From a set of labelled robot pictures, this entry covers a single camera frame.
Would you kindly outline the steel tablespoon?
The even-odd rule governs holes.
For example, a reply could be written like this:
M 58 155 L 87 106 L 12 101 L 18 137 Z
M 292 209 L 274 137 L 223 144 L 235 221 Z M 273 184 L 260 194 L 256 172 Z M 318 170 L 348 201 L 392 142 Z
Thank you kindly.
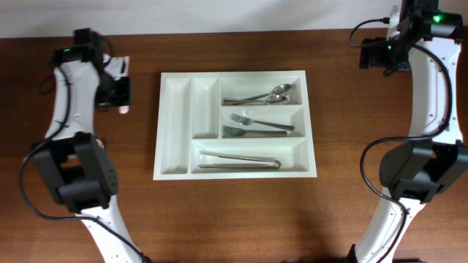
M 264 105 L 273 105 L 273 104 L 286 104 L 288 103 L 288 98 L 286 96 L 275 95 L 269 96 L 264 100 L 248 100 L 248 99 L 228 99 L 224 98 L 222 100 L 224 104 L 264 104 Z
M 265 96 L 276 96 L 276 95 L 288 96 L 292 92 L 293 92 L 293 85 L 289 83 L 284 83 L 284 84 L 276 86 L 269 93 L 248 97 L 248 98 L 245 98 L 245 100 L 255 100 L 255 99 L 263 98 Z

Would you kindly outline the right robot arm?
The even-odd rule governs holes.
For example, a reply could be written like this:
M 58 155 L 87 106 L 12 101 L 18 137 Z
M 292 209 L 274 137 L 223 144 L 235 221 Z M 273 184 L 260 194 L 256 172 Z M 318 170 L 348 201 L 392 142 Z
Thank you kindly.
M 412 76 L 409 134 L 380 162 L 380 201 L 368 229 L 352 245 L 348 262 L 392 262 L 414 217 L 467 171 L 456 104 L 456 72 L 463 19 L 443 12 L 437 1 L 403 1 L 383 18 L 384 37 L 358 44 L 362 69 L 381 67 L 385 76 Z

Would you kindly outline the small shiny teaspoon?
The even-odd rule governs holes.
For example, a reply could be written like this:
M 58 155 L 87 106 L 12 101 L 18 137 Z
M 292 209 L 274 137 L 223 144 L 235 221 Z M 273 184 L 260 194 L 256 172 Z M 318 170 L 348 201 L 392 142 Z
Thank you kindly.
M 96 142 L 97 142 L 98 146 L 99 146 L 101 149 L 103 149 L 103 150 L 105 149 L 105 146 L 104 146 L 104 144 L 102 143 L 101 140 L 96 139 Z

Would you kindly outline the metal kitchen tongs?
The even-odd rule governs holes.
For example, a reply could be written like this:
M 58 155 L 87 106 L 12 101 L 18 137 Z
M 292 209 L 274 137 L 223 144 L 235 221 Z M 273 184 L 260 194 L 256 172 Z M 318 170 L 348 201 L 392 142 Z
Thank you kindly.
M 282 165 L 280 160 L 267 157 L 239 156 L 226 153 L 212 153 L 203 151 L 204 156 L 212 156 L 220 159 L 232 159 L 244 161 L 237 164 L 199 164 L 201 169 L 279 169 Z

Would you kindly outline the steel fork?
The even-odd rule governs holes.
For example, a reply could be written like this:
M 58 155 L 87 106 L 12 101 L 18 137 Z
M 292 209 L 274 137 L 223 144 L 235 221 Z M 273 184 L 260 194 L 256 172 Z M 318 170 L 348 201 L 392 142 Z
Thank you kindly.
M 231 113 L 230 118 L 233 121 L 237 122 L 237 123 L 240 123 L 242 125 L 247 125 L 247 126 L 251 125 L 253 123 L 256 123 L 256 124 L 260 124 L 260 125 L 274 127 L 274 128 L 277 128 L 277 129 L 283 129 L 283 130 L 289 131 L 289 132 L 292 132 L 292 131 L 295 130 L 295 127 L 291 126 L 291 125 L 269 123 L 269 122 L 264 122 L 264 121 L 256 121 L 256 120 L 253 120 L 251 118 L 248 118 L 248 117 L 245 117 L 245 116 L 242 116 L 242 115 L 237 115 L 235 113 Z
M 241 129 L 233 126 L 223 126 L 222 132 L 231 137 L 286 137 L 286 131 L 267 131 L 255 129 Z

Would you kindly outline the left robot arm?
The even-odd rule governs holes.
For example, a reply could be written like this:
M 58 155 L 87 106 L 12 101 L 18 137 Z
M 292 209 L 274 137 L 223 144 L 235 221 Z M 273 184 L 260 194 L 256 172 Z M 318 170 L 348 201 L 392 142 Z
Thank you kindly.
M 72 46 L 54 51 L 50 65 L 56 84 L 52 121 L 21 165 L 33 161 L 53 200 L 70 214 L 45 215 L 29 198 L 26 205 L 45 220 L 82 222 L 106 262 L 149 262 L 125 226 L 117 171 L 94 129 L 96 109 L 129 110 L 129 57 L 116 57 L 103 35 L 82 28 L 74 31 Z

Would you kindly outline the white plastic knife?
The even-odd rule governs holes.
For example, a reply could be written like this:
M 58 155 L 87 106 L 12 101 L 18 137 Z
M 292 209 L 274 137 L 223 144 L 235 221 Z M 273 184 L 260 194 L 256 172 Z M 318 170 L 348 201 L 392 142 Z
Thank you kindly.
M 129 106 L 128 106 L 128 105 L 125 105 L 125 106 L 119 107 L 118 112 L 119 112 L 121 115 L 127 114 L 127 113 L 129 112 Z

